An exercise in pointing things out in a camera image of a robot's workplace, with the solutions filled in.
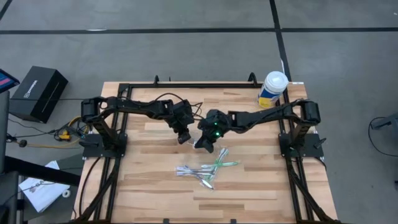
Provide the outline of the dark grey desk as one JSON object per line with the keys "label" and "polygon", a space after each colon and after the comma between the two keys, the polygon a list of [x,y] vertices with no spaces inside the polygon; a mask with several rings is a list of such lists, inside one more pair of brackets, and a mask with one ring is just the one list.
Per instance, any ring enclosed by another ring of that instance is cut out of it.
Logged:
{"label": "dark grey desk", "polygon": [[6,156],[9,92],[0,93],[0,224],[17,224],[20,176],[77,186],[80,176]]}

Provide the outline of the blue screen monitor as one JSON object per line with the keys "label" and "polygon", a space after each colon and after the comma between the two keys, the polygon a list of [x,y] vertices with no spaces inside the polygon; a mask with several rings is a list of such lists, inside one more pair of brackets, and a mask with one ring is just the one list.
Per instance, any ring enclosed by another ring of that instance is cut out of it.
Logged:
{"label": "blue screen monitor", "polygon": [[0,93],[3,93],[15,86],[18,86],[20,81],[12,75],[0,68]]}

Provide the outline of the Lysol wipes canister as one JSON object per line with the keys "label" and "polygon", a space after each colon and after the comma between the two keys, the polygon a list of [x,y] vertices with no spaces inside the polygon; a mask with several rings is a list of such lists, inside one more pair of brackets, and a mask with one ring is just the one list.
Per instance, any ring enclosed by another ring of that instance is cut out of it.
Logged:
{"label": "Lysol wipes canister", "polygon": [[270,72],[266,76],[261,90],[257,95],[259,106],[263,108],[273,106],[281,94],[283,94],[288,84],[288,78],[284,73],[278,71]]}

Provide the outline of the white paper sheets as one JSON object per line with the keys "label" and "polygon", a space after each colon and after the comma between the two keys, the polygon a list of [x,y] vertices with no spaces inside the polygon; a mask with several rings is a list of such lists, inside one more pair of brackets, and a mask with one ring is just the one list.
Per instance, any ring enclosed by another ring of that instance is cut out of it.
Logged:
{"label": "white paper sheets", "polygon": [[35,210],[42,213],[56,199],[61,197],[63,191],[69,189],[70,185],[28,177],[19,184],[19,188]]}

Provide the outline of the black cardboard box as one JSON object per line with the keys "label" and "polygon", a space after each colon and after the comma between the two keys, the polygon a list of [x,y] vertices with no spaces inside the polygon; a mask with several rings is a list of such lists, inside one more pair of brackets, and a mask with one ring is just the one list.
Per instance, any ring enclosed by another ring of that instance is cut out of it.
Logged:
{"label": "black cardboard box", "polygon": [[67,84],[58,70],[33,66],[11,97],[9,113],[25,121],[46,123]]}

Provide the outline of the pile of bagged purple toothbrushes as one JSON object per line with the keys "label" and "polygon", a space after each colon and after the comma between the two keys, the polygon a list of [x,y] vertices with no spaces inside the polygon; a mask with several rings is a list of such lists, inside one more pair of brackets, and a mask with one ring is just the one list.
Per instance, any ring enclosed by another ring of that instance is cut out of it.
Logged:
{"label": "pile of bagged purple toothbrushes", "polygon": [[[179,144],[178,135],[163,120],[145,115],[115,113],[105,121],[127,134],[125,154],[118,158],[86,157],[76,200],[77,217],[67,224],[342,224],[329,216],[334,204],[326,172],[315,159],[323,155],[322,139],[305,135],[300,150],[281,149],[279,138],[296,124],[283,119],[258,124],[244,134],[227,132],[213,153],[194,148],[201,137],[198,123],[209,110],[257,112],[261,83],[254,75],[246,82],[137,82],[104,84],[101,97],[133,101],[188,100],[194,123],[191,139]],[[307,100],[303,85],[289,84],[270,108]],[[215,178],[176,176],[176,167],[202,169],[214,164],[222,148],[229,154]]]}

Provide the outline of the bagged green toothbrush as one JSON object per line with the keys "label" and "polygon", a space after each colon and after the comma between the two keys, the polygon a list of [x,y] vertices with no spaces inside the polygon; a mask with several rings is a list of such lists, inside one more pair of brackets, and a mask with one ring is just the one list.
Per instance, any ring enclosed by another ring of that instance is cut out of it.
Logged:
{"label": "bagged green toothbrush", "polygon": [[211,167],[211,175],[208,178],[208,180],[212,181],[215,178],[218,169],[222,166],[223,160],[228,154],[229,150],[227,148],[222,148],[218,158],[215,160],[215,163]]}
{"label": "bagged green toothbrush", "polygon": [[202,169],[213,169],[215,167],[228,167],[228,166],[236,166],[239,162],[218,162],[214,164],[203,164],[201,166]]}

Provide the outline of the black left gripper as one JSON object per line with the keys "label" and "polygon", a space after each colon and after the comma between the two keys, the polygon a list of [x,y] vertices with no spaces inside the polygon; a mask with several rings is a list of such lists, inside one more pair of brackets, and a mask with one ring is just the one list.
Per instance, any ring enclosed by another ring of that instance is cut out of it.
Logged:
{"label": "black left gripper", "polygon": [[167,124],[178,134],[178,143],[188,142],[192,137],[188,125],[194,123],[192,106],[188,100],[182,100],[172,106],[172,115]]}

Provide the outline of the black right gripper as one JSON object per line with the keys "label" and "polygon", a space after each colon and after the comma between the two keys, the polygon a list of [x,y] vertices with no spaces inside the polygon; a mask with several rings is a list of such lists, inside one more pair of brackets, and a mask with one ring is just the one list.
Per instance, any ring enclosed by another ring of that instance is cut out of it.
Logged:
{"label": "black right gripper", "polygon": [[194,148],[205,148],[209,153],[213,153],[213,143],[229,131],[232,123],[230,114],[220,110],[209,110],[206,117],[199,121],[198,129],[201,131],[201,137],[194,141]]}

